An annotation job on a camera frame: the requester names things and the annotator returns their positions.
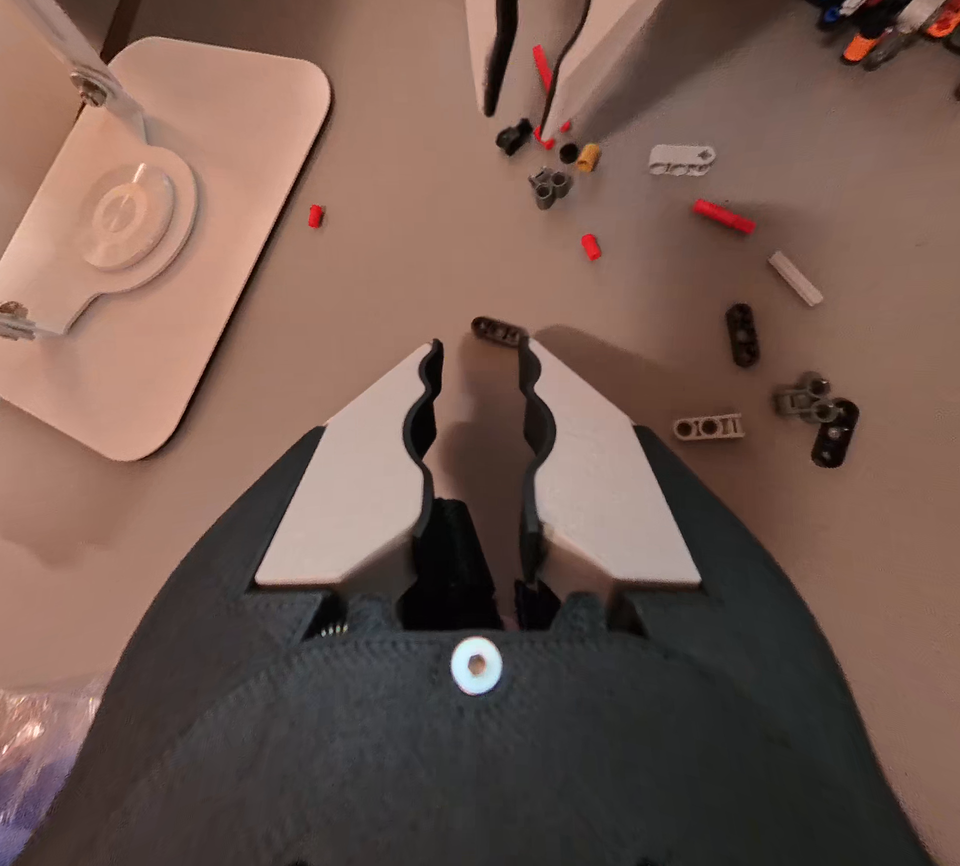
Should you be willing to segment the light grey lego short beam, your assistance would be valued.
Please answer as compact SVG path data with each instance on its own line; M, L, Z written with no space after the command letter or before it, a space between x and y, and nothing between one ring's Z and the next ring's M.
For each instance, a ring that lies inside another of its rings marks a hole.
M673 433L682 442L739 440L746 437L740 413L680 418L673 424Z

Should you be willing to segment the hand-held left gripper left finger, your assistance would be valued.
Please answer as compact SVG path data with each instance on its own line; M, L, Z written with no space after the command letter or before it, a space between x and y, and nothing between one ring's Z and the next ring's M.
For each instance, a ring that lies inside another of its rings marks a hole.
M352 599L395 606L417 582L435 498L425 456L437 435L444 356L436 338L417 347L322 424L270 519L253 585L314 596L306 633L348 632Z

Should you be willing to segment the light grey lego connector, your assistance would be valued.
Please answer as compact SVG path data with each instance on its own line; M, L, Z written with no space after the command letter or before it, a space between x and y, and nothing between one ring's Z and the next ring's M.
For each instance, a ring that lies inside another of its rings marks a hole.
M702 177L715 161L716 151L710 145L659 143L651 148L648 170L654 176Z

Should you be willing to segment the light grey lego axle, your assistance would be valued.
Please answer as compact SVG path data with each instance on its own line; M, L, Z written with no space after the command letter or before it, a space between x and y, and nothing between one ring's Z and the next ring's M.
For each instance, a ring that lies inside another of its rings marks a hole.
M810 308L822 304L822 292L802 273L797 265L780 250L772 253L767 262L774 272Z

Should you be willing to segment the dark grey lego triple connector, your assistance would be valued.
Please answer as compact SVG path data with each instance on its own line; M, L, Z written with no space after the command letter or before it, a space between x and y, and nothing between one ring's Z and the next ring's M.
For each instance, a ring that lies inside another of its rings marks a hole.
M565 198L573 185L573 178L569 173L542 167L528 178L535 206L541 211L547 211L555 203Z

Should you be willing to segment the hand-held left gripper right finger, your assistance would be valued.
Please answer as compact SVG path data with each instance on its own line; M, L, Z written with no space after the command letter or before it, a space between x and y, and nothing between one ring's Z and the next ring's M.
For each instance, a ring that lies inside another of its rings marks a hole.
M518 362L533 456L521 483L521 625L546 628L571 596L612 613L631 594L702 595L631 417L534 337Z

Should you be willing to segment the grey lego perpendicular connector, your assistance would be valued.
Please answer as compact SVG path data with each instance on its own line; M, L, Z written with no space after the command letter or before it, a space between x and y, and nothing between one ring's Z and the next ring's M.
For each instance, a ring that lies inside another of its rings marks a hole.
M773 404L777 415L811 425L829 424L839 415L831 383L816 372L806 372L794 384L774 393Z

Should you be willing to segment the red lego long pin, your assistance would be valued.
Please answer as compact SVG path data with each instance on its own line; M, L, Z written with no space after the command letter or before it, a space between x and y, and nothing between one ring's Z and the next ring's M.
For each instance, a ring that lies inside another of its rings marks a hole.
M746 236L752 235L757 228L756 222L749 217L704 199L695 200L692 212Z

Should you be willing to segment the clear plastic bag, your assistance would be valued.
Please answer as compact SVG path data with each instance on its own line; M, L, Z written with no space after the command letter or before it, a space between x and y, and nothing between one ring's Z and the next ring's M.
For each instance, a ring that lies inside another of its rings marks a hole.
M1 691L1 863L12 864L63 788L109 681Z

